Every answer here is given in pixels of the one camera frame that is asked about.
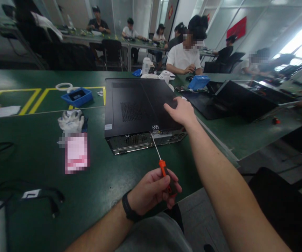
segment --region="white bottle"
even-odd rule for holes
[[[74,25],[73,25],[73,21],[71,20],[70,16],[67,14],[68,17],[68,21],[69,21],[69,25],[72,29],[75,29]]]
[[[142,69],[141,75],[148,74],[148,72],[151,68],[151,63],[152,63],[152,61],[150,58],[144,58],[143,69]]]

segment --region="orange screwdriver handle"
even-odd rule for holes
[[[167,191],[168,191],[169,196],[175,197],[175,196],[177,195],[178,192],[177,192],[177,190],[176,190],[176,186],[175,186],[175,184],[174,184],[174,181],[173,181],[171,175],[169,175],[169,172],[168,172],[168,170],[167,170],[167,168],[166,168],[166,163],[165,163],[165,161],[160,160],[160,161],[159,161],[159,166],[160,166],[160,168],[161,168],[162,175],[163,175],[164,177],[165,177],[166,175],[168,175],[168,176],[171,178],[171,181],[169,182],[169,185],[168,185],[168,187],[167,187]]]

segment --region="red sign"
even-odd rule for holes
[[[169,12],[168,12],[168,20],[171,19],[172,14],[173,14],[173,5],[172,5],[171,8],[169,9]]]
[[[247,20],[247,18],[245,17],[242,20],[240,20],[237,24],[235,24],[233,27],[231,27],[227,31],[227,38],[229,38],[232,35],[236,35],[237,39],[245,36],[245,34],[246,34],[246,20]]]

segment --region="computer tower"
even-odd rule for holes
[[[176,108],[175,95],[164,80],[106,79],[104,136],[113,154],[124,154],[181,141],[184,127],[164,109]]]

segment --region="forearm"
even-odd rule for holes
[[[202,184],[232,251],[289,251],[247,183],[196,121],[186,126]]]
[[[171,65],[171,64],[167,64],[166,65],[166,70],[170,71],[173,74],[185,74],[185,71],[183,69],[180,68],[176,68],[175,66]]]
[[[203,74],[203,69],[202,68],[198,68],[195,70],[195,74],[196,75],[202,75]]]
[[[81,235],[65,252],[115,251],[123,242],[133,222],[119,201],[99,222]]]

